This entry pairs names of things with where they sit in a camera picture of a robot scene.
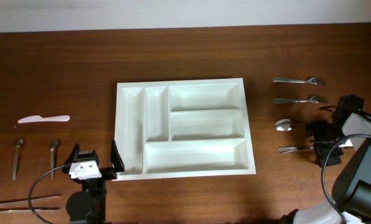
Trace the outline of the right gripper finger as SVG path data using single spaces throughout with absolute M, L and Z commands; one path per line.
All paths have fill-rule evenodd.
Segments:
M 312 136 L 313 140 L 316 142 L 322 142 L 329 140 L 327 136 L 327 129 L 329 123 L 326 119 L 321 119 L 318 121 L 313 121 L 305 125 L 306 135 Z
M 314 143 L 314 152 L 316 154 L 317 165 L 322 167 L 324 161 L 326 160 L 329 151 L 331 150 L 333 144 L 326 143 Z M 329 159 L 327 160 L 327 166 L 335 166 L 342 163 L 341 156 L 343 155 L 343 150 L 341 147 L 335 148 L 332 153 L 330 153 Z

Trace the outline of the large steel spoon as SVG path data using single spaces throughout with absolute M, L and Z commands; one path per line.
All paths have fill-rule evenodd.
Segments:
M 274 127 L 277 131 L 291 131 L 296 128 L 305 127 L 308 123 L 304 121 L 298 121 L 295 119 L 280 119 L 275 124 Z
M 305 147 L 279 147 L 278 152 L 281 154 L 295 152 L 295 151 L 304 151 L 313 149 L 313 146 L 305 146 Z

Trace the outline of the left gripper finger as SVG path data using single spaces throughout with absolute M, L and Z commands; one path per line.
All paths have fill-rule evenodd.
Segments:
M 111 155 L 110 155 L 110 161 L 112 163 L 112 166 L 115 170 L 115 172 L 124 172 L 125 171 L 125 165 L 124 162 L 117 150 L 117 145 L 114 139 L 111 141 Z
M 80 152 L 80 145 L 75 144 L 72 152 L 70 153 L 70 155 L 68 156 L 64 164 L 67 166 L 71 166 L 71 164 L 77 160 L 79 152 Z

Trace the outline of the steel fork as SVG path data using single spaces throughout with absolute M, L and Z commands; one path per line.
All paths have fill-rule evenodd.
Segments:
M 275 77 L 273 78 L 274 83 L 308 83 L 312 85 L 321 85 L 325 86 L 326 82 L 320 78 L 312 77 L 307 80 L 295 80 L 291 78 L 280 78 L 280 77 Z
M 314 95 L 314 96 L 312 96 L 308 99 L 275 98 L 273 102 L 275 104 L 281 104 L 281 103 L 327 103 L 327 99 Z

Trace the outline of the steel fork top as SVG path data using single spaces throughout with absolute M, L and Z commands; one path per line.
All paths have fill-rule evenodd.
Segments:
M 273 78 L 274 83 L 308 83 L 312 85 L 321 85 L 325 86 L 326 82 L 320 78 L 312 77 L 307 80 L 295 80 L 291 78 L 280 78 L 280 77 L 275 77 Z

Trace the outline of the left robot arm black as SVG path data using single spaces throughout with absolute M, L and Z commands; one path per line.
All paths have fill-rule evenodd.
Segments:
M 115 140 L 111 141 L 110 161 L 112 166 L 99 167 L 96 151 L 80 151 L 76 144 L 64 162 L 63 173 L 81 185 L 66 202 L 70 223 L 104 223 L 106 221 L 106 182 L 117 178 L 125 171 Z

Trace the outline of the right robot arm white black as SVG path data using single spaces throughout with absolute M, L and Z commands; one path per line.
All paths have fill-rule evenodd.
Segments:
M 336 105 L 324 107 L 332 114 L 331 122 L 324 119 L 305 125 L 306 132 L 313 137 L 310 148 L 321 168 L 326 199 L 312 208 L 296 209 L 282 216 L 280 223 L 371 223 L 371 114 L 363 107 L 363 98 L 342 96 Z M 326 169 L 341 163 L 345 147 L 352 147 L 354 155 L 329 192 Z

